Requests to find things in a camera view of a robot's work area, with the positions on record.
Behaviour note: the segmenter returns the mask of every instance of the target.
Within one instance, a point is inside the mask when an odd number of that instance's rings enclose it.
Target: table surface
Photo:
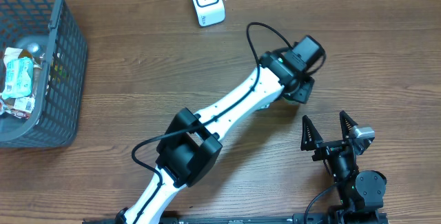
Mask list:
[[[300,151],[307,114],[326,141],[346,110],[376,131],[361,170],[388,178],[391,223],[441,219],[441,0],[223,0],[226,20],[199,28],[191,0],[67,0],[89,44],[79,133],[70,147],[0,151],[0,223],[80,223],[131,206],[152,173],[130,153],[175,113],[204,108],[252,71],[251,21],[290,41],[310,34],[328,54],[308,104],[253,114],[225,140],[217,164],[167,210],[193,217],[303,212],[331,184]],[[262,54],[283,46],[253,28]],[[154,164],[155,145],[139,151]],[[319,200],[312,212],[338,202]]]

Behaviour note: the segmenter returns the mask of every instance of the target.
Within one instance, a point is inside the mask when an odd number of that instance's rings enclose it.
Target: blue basket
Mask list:
[[[64,0],[0,0],[0,56],[31,42],[45,48],[28,120],[0,116],[0,147],[69,145],[78,129],[88,46]]]

